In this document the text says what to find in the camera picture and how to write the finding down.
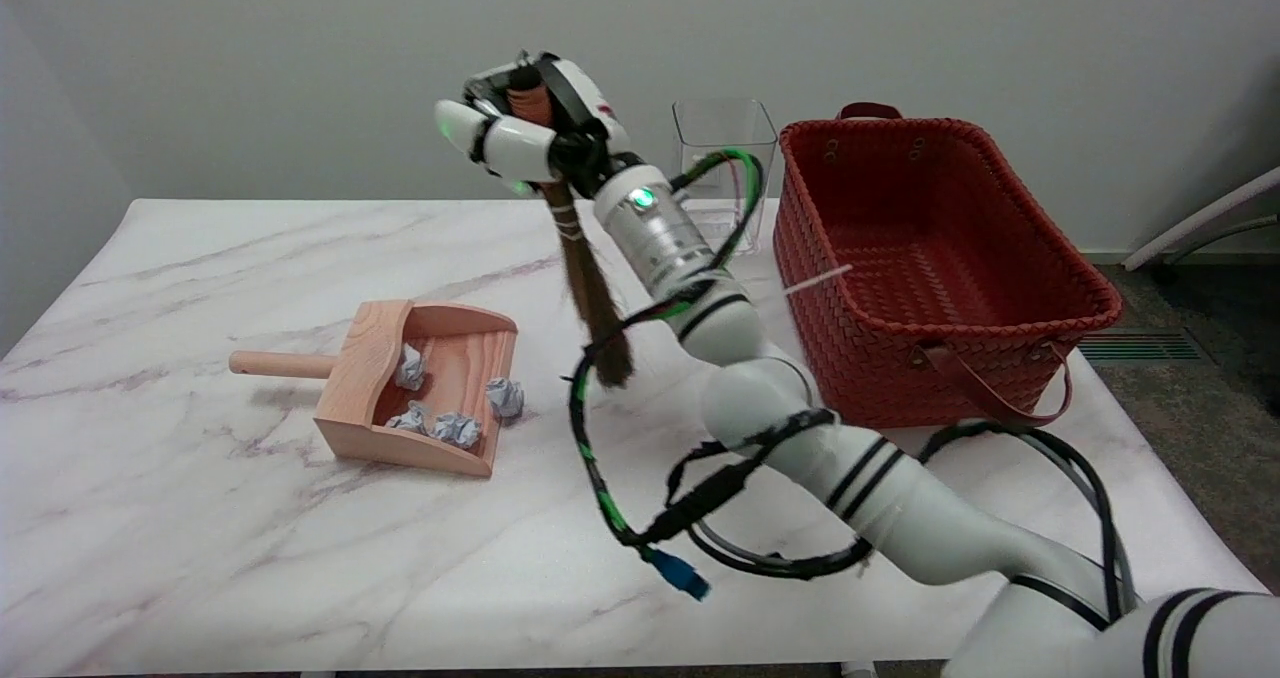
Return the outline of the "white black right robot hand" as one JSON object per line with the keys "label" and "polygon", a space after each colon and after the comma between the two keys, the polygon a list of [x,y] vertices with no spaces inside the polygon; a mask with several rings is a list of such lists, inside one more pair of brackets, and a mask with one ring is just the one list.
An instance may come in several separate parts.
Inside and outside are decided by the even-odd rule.
{"label": "white black right robot hand", "polygon": [[562,182],[581,200],[637,162],[612,105],[577,63],[527,54],[471,75],[458,100],[439,100],[440,134],[508,185]]}

